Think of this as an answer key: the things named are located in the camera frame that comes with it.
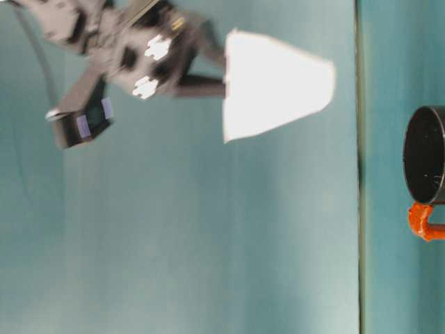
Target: teal surface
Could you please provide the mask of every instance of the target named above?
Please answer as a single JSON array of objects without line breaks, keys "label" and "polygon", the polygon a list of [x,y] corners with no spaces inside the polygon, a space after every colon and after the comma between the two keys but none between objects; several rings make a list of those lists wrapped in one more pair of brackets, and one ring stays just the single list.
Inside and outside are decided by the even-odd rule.
[{"label": "teal surface", "polygon": [[[0,80],[15,85],[1,112],[28,127],[14,138],[1,124],[0,333],[358,333],[355,13],[335,2],[178,1],[221,36],[236,26],[333,60],[338,87],[323,113],[223,145],[220,100],[142,103],[111,87],[116,123],[64,153],[35,111],[47,105],[33,55],[14,51],[26,41],[2,9]],[[13,71],[19,61],[32,80]],[[86,63],[58,62],[67,90]],[[17,90],[26,84],[38,102]],[[16,141],[34,154],[20,156],[23,175]],[[39,216],[26,216],[21,184],[47,199]]]},{"label": "teal surface", "polygon": [[[443,104],[443,1],[359,1],[363,333],[444,333],[443,243],[412,235],[403,137],[424,104]],[[434,220],[445,221],[443,209]]]}]

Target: mug handle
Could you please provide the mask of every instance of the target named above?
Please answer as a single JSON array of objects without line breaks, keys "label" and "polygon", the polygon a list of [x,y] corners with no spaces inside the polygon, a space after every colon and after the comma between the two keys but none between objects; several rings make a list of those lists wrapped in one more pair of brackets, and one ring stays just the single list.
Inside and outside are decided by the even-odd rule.
[{"label": "mug handle", "polygon": [[434,206],[414,202],[408,212],[411,231],[418,237],[429,242],[445,240],[445,225],[429,224]]}]

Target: cable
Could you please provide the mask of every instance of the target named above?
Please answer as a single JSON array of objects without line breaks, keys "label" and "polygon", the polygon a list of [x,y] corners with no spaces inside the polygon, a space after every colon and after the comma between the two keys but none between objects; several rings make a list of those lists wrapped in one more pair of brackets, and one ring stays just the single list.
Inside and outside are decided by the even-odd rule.
[{"label": "cable", "polygon": [[22,10],[20,8],[14,7],[14,13],[24,30],[26,37],[31,43],[31,46],[34,50],[35,55],[37,56],[40,67],[42,68],[44,80],[47,86],[48,101],[51,104],[52,108],[57,104],[57,94],[56,94],[56,85],[54,83],[54,77],[51,72],[51,67],[49,66],[42,45],[40,45],[38,39],[36,38],[33,32],[33,29],[31,28],[31,25],[28,23],[25,16],[23,15]]}]

